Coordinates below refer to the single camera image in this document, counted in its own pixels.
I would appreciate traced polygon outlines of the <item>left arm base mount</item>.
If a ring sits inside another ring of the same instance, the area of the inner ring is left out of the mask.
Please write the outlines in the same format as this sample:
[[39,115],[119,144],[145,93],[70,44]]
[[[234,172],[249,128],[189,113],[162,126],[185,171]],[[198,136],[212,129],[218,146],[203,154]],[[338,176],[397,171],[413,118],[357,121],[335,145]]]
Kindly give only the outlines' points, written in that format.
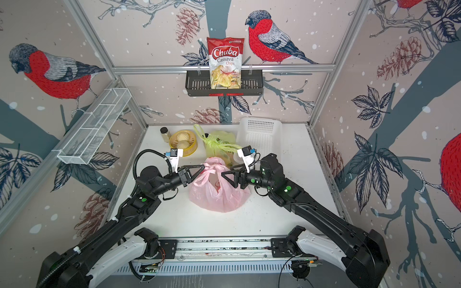
[[171,260],[175,258],[178,240],[160,238],[148,228],[140,228],[130,238],[140,240],[141,255],[137,259]]

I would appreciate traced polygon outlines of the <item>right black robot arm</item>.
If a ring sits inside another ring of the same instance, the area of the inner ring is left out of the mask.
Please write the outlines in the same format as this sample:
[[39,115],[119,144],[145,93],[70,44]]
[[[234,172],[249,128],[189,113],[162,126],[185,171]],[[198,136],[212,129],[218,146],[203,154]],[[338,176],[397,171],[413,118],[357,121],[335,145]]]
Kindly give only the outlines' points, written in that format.
[[275,154],[262,158],[259,169],[242,164],[222,176],[235,188],[266,188],[275,204],[307,220],[325,235],[302,231],[295,243],[288,245],[296,256],[312,254],[327,260],[343,270],[358,288],[379,287],[390,266],[384,237],[373,229],[366,232],[346,222],[314,200],[285,176]]

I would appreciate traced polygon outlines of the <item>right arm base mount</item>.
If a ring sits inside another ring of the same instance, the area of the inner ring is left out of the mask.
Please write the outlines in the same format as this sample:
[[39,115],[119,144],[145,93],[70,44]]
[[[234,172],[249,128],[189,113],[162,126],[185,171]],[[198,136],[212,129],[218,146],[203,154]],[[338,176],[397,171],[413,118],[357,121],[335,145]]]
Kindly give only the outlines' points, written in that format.
[[270,250],[273,258],[289,258],[295,257],[313,257],[318,259],[317,256],[302,251],[300,246],[297,244],[299,236],[306,229],[302,226],[295,226],[286,237],[284,238],[271,238],[270,239]]

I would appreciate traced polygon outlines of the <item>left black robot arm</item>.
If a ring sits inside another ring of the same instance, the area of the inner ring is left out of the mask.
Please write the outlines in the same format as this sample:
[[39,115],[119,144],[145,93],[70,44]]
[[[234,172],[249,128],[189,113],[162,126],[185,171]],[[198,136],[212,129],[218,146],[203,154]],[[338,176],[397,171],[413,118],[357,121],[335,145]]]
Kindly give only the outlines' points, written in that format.
[[162,176],[148,166],[136,177],[134,195],[120,206],[117,215],[95,234],[63,254],[53,252],[42,263],[38,288],[96,288],[127,262],[160,255],[158,236],[142,228],[161,204],[160,195],[191,184],[205,169],[187,165]]

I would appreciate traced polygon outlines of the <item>green plastic bag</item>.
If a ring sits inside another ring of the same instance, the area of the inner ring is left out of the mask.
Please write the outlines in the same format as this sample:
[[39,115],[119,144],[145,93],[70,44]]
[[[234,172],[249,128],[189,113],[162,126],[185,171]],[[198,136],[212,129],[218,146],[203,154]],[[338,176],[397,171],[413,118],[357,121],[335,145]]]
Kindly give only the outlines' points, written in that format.
[[242,148],[236,144],[234,134],[224,131],[205,132],[199,124],[195,124],[193,127],[195,133],[204,143],[208,158],[218,157],[224,161],[228,168],[234,165],[233,155]]

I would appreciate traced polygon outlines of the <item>pink plastic bag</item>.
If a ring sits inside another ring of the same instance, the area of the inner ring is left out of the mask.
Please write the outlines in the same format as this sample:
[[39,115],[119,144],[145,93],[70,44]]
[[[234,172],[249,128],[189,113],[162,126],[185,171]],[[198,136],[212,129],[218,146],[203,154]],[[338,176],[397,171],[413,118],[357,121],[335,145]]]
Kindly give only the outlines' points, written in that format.
[[251,195],[249,188],[233,187],[222,176],[229,168],[218,157],[206,159],[205,169],[189,186],[189,200],[205,210],[227,213],[243,206]]

